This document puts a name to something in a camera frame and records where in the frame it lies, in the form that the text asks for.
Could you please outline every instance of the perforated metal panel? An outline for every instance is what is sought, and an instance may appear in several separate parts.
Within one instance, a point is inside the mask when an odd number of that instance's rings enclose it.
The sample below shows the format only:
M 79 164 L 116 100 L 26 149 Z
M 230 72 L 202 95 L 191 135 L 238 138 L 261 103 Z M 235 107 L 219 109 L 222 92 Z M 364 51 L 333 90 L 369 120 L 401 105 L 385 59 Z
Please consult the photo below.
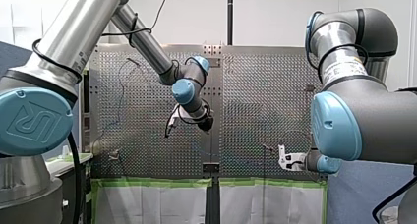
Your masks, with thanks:
M 171 51 L 183 63 L 193 48 Z M 127 60 L 131 58 L 139 66 Z M 166 139 L 166 121 L 175 101 L 170 87 L 129 46 L 100 46 L 91 66 L 94 175 L 188 178 L 202 176 L 197 127 L 181 125 Z
M 210 135 L 181 124 L 169 139 L 170 87 L 130 46 L 98 47 L 90 62 L 94 176 L 200 178 L 203 162 L 218 161 L 223 177 L 310 179 L 281 170 L 278 155 L 263 148 L 309 149 L 310 101 L 320 84 L 302 48 L 214 47 L 165 47 L 180 62 L 203 55 L 215 65 L 202 90 L 215 114 Z
M 306 175 L 282 170 L 278 154 L 263 147 L 310 148 L 310 102 L 320 83 L 305 59 L 301 48 L 224 48 L 222 176 Z

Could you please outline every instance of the blue panel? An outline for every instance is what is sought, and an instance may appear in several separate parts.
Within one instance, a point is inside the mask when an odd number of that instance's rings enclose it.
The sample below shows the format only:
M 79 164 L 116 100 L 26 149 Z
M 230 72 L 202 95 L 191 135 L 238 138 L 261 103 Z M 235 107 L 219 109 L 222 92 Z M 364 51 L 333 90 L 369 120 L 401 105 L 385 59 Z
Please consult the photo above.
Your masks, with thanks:
M 341 160 L 338 158 L 330 158 L 321 156 L 317 161 L 317 170 L 321 173 L 334 174 L 338 172 L 341 166 Z
M 206 74 L 209 73 L 209 60 L 203 58 L 202 56 L 195 56 L 194 57 L 199 63 L 202 65 L 203 69 L 205 69 Z
M 356 160 L 362 152 L 362 136 L 355 116 L 335 93 L 316 94 L 312 102 L 312 132 L 323 155 Z
M 196 90 L 190 80 L 181 79 L 172 86 L 172 94 L 181 105 L 190 103 L 195 93 Z
M 73 114 L 59 94 L 18 88 L 0 95 L 0 153 L 32 156 L 47 152 L 71 132 Z

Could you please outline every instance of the metal frame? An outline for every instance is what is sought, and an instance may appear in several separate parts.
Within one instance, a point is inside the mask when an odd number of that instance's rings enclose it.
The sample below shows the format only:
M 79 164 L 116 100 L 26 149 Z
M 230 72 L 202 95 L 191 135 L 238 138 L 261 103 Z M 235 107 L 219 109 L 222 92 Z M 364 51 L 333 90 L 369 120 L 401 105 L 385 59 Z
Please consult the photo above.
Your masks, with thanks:
M 234 55 L 234 54 L 242 54 L 242 55 L 259 55 L 259 56 L 300 56 L 304 59 L 304 50 L 303 48 L 293 48 L 293 47 L 243 47 L 243 46 L 221 46 L 221 45 L 163 45 L 164 51 L 168 54 L 172 53 L 195 53 L 199 54 L 203 57 L 206 57 L 211 62 L 211 69 L 208 74 L 208 83 L 205 88 L 202 89 L 202 97 L 207 100 L 211 108 L 215 111 L 215 118 L 214 118 L 214 125 L 209 135 L 204 133 L 200 133 L 200 147 L 201 147 L 201 174 L 195 174 L 193 176 L 181 176 L 181 174 L 176 173 L 173 176 L 169 176 L 167 174 L 159 176 L 155 175 L 154 177 L 157 178 L 201 178 L 201 177 L 221 177 L 226 175 L 227 177 L 251 177 L 251 176 L 259 176 L 259 174 L 247 174 L 247 175 L 236 175 L 230 176 L 230 174 L 222 174 L 222 165 L 220 159 L 221 153 L 221 129 L 223 122 L 223 109 L 224 109 L 224 79 L 226 78 L 225 73 L 227 74 L 227 69 L 225 69 L 224 64 L 227 63 L 225 60 L 226 56 Z M 91 102 L 91 112 L 90 112 L 90 119 L 91 119 L 91 134 L 90 134 L 90 141 L 94 143 L 97 137 L 99 137 L 99 130 L 98 130 L 98 123 L 99 123 L 99 115 L 98 113 L 98 105 L 99 105 L 99 93 L 102 90 L 99 85 L 99 79 L 97 77 L 100 76 L 100 53 L 120 53 L 122 55 L 132 55 L 132 56 L 139 56 L 138 52 L 130 47 L 129 45 L 119 45 L 119 44 L 101 44 L 99 45 L 95 52 L 91 56 L 90 60 L 90 86 L 92 86 L 92 90 L 90 92 L 90 102 Z M 300 63 L 297 62 L 298 65 L 303 65 L 304 60 Z M 312 84 L 319 85 L 317 78 L 315 78 L 316 73 L 313 70 L 306 70 L 309 75 L 312 75 Z M 180 125 L 180 127 L 176 130 L 182 130 L 181 128 L 184 125 Z M 97 152 L 97 149 L 94 150 L 95 155 L 99 157 L 102 155 L 100 152 Z M 203 164 L 219 164 L 220 171 L 218 173 L 204 173 L 203 172 Z M 292 180 L 317 180 L 319 177 L 316 174 L 307 174 L 305 172 L 299 173 L 267 173 L 265 174 L 267 177 L 271 178 L 280 178 L 280 179 L 292 179 Z

